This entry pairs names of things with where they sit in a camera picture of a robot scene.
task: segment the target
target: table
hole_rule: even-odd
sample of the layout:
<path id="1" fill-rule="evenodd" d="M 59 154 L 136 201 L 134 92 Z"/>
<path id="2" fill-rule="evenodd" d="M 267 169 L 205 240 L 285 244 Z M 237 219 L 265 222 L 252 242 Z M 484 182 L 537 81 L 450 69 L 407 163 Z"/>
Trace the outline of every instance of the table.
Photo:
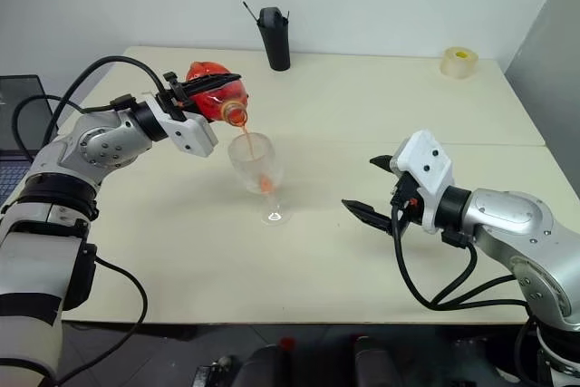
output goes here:
<path id="1" fill-rule="evenodd" d="M 275 73 L 263 53 L 132 47 L 125 54 L 158 73 L 183 74 L 194 59 L 222 62 L 242 73 L 252 94 L 250 128 L 275 144 L 285 166 L 281 197 L 295 210 L 280 227 L 259 221 L 260 198 L 244 191 L 227 158 L 227 145 L 238 131 L 224 123 L 214 125 L 221 143 L 207 159 L 177 152 L 165 140 L 111 174 L 98 197 L 101 216 L 92 224 L 89 242 L 144 284 L 150 297 L 146 322 L 523 321 L 518 307 L 424 309 L 401 280 L 392 241 L 342 206 L 342 198 L 359 199 L 387 212 L 395 178 L 368 159 L 394 152 L 400 139 L 420 127 L 430 127 L 445 142 L 458 186 L 529 192 L 546 201 L 564 225 L 580 231 L 574 191 L 495 62 L 481 62 L 478 75 L 467 82 L 449 82 L 437 76 L 437 61 L 430 59 L 293 55 L 291 70 Z M 334 67 L 342 74 L 321 76 Z M 359 80 L 345 76 L 347 71 Z M 348 92 L 340 91 L 341 81 Z M 355 82 L 364 83 L 357 95 L 372 100 L 371 110 L 350 104 L 361 89 Z M 83 104 L 104 104 L 125 92 L 139 96 L 150 88 L 139 71 L 115 65 Z M 316 92 L 305 95 L 306 90 Z M 467 261 L 465 251 L 418 227 L 406 233 L 403 245 L 425 295 L 439 291 Z M 506 273 L 485 255 L 479 259 L 466 289 Z M 486 297 L 520 293 L 509 283 Z M 132 285 L 97 268 L 89 301 L 64 318 L 130 322 L 139 310 Z"/>

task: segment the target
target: floor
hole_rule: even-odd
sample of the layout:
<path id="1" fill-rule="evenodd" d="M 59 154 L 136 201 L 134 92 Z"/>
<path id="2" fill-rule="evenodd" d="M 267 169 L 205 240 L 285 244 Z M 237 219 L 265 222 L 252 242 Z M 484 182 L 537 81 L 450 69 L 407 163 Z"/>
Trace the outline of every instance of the floor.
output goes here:
<path id="1" fill-rule="evenodd" d="M 352 385 L 353 338 L 362 334 L 380 340 L 391 352 L 405 386 L 469 385 L 458 381 L 510 385 L 487 362 L 482 339 L 458 340 L 443 327 L 290 324 L 199 326 L 190 340 L 138 334 L 66 386 L 190 387 L 199 365 L 224 355 L 243 361 L 266 344 L 293 337 L 294 385 L 346 387 Z M 59 374 L 91 360 L 121 336 L 122 332 L 65 324 Z"/>

